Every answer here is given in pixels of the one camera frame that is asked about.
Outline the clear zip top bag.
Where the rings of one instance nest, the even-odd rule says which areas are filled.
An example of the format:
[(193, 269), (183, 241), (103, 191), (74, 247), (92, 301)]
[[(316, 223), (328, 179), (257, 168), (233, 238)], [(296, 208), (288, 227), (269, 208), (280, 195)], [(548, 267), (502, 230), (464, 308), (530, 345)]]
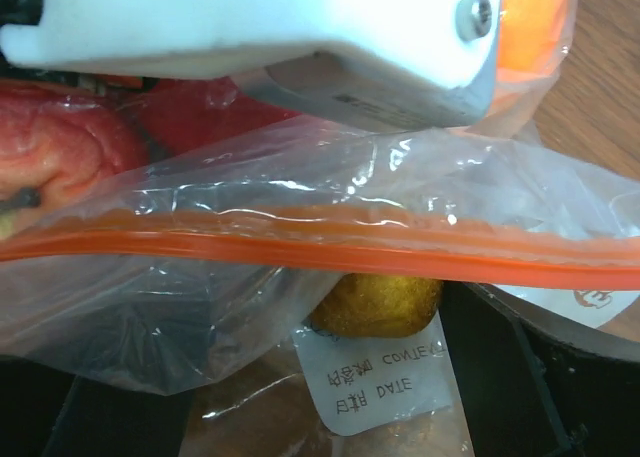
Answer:
[(149, 162), (1, 238), (1, 358), (194, 393), (176, 456), (475, 455), (440, 318), (345, 338), (309, 315), (345, 275), (492, 285), (639, 345), (639, 184), (543, 146), (566, 72), (496, 82), (458, 127), (373, 132), (297, 112), (179, 154), (99, 91)]

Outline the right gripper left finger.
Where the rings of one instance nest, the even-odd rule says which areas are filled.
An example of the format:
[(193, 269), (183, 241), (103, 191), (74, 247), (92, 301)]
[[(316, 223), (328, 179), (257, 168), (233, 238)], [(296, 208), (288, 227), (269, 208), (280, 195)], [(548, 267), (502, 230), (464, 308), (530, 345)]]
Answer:
[(3, 456), (176, 456), (194, 393), (126, 391), (1, 358)]

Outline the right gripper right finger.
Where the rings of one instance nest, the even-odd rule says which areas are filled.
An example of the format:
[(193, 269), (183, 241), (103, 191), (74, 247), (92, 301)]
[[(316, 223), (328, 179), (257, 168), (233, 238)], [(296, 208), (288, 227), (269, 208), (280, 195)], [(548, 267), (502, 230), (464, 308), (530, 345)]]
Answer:
[(485, 284), (445, 283), (440, 318), (476, 455), (638, 455), (638, 343)]

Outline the brown fake kiwi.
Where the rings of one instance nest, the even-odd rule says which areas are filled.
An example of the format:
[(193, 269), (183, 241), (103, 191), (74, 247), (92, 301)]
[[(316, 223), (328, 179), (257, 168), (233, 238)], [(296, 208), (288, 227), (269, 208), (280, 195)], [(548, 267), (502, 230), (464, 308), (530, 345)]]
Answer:
[(436, 279), (347, 274), (311, 312), (309, 321), (338, 337), (409, 337), (433, 320), (443, 289), (444, 282)]

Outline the red fake apple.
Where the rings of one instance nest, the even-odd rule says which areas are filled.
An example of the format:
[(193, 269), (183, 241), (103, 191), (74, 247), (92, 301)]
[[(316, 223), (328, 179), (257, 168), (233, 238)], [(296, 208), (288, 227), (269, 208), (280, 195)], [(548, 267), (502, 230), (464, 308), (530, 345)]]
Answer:
[(148, 162), (143, 138), (106, 98), (1, 84), (3, 240)]

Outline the small red fake fruit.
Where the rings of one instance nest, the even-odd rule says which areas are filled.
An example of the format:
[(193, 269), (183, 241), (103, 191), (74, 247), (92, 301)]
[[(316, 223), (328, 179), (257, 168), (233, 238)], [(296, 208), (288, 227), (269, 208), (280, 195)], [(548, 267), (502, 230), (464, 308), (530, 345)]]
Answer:
[(144, 131), (173, 155), (298, 115), (245, 95), (229, 78), (161, 80), (128, 104)]

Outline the orange fake fruit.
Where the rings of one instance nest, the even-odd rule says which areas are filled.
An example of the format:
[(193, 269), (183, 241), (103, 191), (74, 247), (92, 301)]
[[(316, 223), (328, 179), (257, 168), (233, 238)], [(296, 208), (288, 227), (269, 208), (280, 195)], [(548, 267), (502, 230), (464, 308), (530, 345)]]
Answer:
[(530, 81), (555, 71), (568, 10), (569, 0), (502, 0), (499, 81)]

